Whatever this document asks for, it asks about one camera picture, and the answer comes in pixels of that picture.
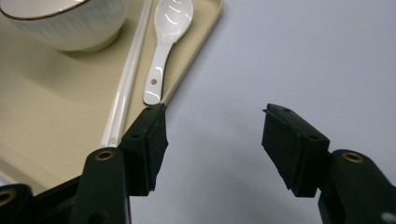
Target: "spoon handle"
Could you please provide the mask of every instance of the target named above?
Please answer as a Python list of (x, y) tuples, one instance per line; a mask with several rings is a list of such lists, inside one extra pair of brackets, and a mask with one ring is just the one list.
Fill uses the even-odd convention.
[(163, 96), (163, 75), (169, 52), (174, 43), (157, 42), (154, 58), (148, 71), (143, 102), (146, 105), (158, 104)]

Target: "white bowl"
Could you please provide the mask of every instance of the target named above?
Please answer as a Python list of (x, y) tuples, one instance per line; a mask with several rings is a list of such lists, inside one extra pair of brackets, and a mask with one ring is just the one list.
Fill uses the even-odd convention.
[(117, 37), (128, 0), (0, 0), (0, 9), (18, 28), (52, 48), (96, 51)]

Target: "beige tray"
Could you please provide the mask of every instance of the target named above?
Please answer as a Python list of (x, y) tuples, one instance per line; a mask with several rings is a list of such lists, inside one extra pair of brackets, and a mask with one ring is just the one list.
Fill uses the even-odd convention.
[[(221, 13), (222, 0), (193, 0), (191, 27), (171, 51), (167, 104)], [(153, 1), (128, 114), (128, 128), (145, 107), (143, 87), (156, 45)], [(43, 46), (0, 16), (0, 175), (35, 193), (80, 175), (106, 126), (143, 1), (131, 0), (118, 39), (95, 53)]]

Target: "white table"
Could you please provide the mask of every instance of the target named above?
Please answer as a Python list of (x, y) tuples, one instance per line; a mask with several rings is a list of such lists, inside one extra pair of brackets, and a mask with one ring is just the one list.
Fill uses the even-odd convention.
[(261, 146), (267, 104), (369, 156), (396, 184), (396, 2), (225, 0), (167, 108), (156, 191), (134, 223), (321, 223)]

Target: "brass screw insert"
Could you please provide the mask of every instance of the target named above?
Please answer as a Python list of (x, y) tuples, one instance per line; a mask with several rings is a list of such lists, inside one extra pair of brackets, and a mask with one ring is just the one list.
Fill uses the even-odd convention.
[(15, 196), (17, 196), (17, 191), (15, 189), (3, 189), (0, 191), (0, 207), (11, 202)]
[(107, 160), (110, 160), (111, 158), (113, 158), (114, 157), (114, 152), (113, 151), (103, 151), (103, 152), (101, 152), (101, 153), (98, 153), (96, 156), (95, 156), (95, 158), (98, 160), (98, 161), (107, 161)]
[(353, 153), (353, 152), (344, 152), (343, 157), (347, 161), (352, 161), (352, 162), (356, 162), (356, 163), (364, 162), (364, 158), (362, 156), (360, 156), (356, 153)]

